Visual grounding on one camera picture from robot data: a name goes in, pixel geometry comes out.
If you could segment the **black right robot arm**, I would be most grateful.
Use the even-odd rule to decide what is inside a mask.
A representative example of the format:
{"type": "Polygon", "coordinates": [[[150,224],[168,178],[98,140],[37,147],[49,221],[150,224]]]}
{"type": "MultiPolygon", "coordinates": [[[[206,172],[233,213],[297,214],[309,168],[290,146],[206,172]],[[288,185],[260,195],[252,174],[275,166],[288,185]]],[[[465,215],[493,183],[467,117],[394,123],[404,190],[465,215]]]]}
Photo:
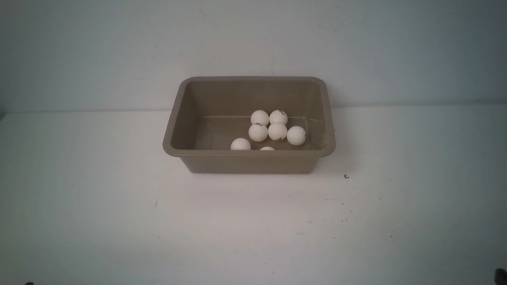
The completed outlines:
{"type": "Polygon", "coordinates": [[[507,285],[507,271],[503,268],[497,268],[494,271],[493,281],[495,285],[507,285]]]}

